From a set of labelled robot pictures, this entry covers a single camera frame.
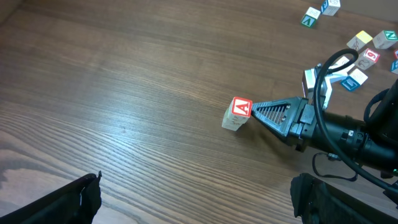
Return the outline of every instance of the cube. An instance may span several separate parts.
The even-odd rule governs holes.
[[[374,65],[379,60],[379,57],[380,54],[371,49],[366,49],[359,55],[357,61],[354,64],[362,70],[366,70],[370,66]]]
[[[377,49],[387,49],[397,41],[397,33],[393,30],[383,30],[373,38],[374,47]]]
[[[309,7],[301,20],[301,24],[306,27],[313,27],[320,14],[321,12],[319,10]]]
[[[253,102],[251,100],[234,97],[225,111],[221,126],[232,131],[237,131],[250,118],[252,106]]]
[[[341,85],[348,91],[354,91],[359,88],[367,79],[368,77],[356,68],[347,76],[345,80],[341,81]]]
[[[393,61],[391,65],[391,72],[398,74],[398,60]]]
[[[361,31],[355,35],[348,43],[347,46],[354,50],[359,50],[363,48],[367,43],[372,40],[372,37],[365,31]]]
[[[334,16],[340,8],[340,0],[325,0],[321,6],[322,15]]]

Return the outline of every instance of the wood grain surface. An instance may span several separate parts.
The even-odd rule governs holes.
[[[317,150],[295,152],[253,119],[223,129],[225,109],[234,96],[301,96],[303,70],[356,33],[398,29],[343,9],[308,29],[309,6],[320,4],[26,0],[0,27],[0,215],[102,170],[94,223],[300,223],[290,181]],[[392,50],[378,52],[360,89],[334,85],[329,111],[361,119],[392,85]],[[398,217],[362,178],[327,182]]]

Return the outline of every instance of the block with green letter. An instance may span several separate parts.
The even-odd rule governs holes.
[[[309,7],[303,19],[301,20],[301,24],[306,27],[313,27],[319,18],[321,11],[314,9],[313,7]]]
[[[383,30],[373,38],[373,43],[377,49],[387,49],[398,42],[397,32],[394,30]]]

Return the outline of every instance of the blue block face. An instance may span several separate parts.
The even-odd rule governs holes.
[[[346,88],[346,90],[348,91],[354,91],[356,90],[358,87],[360,87],[361,85],[355,81],[353,78],[351,77],[347,77],[346,79],[344,79],[343,81],[340,82],[340,84]]]
[[[397,68],[398,68],[398,60],[395,60],[391,65],[391,71],[394,71]]]
[[[325,0],[325,2],[321,6],[321,13],[325,12],[328,6],[329,6],[329,0]]]

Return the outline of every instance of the wood grain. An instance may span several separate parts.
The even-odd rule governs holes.
[[[361,30],[397,24],[339,11],[300,25],[305,1],[27,0],[0,27],[0,215],[103,172],[94,223],[300,223],[290,181],[316,152],[249,120],[221,127],[234,96],[302,94],[301,76]],[[389,88],[392,53],[330,111],[361,119]],[[342,163],[322,172],[351,175]],[[327,180],[398,217],[363,179]]]

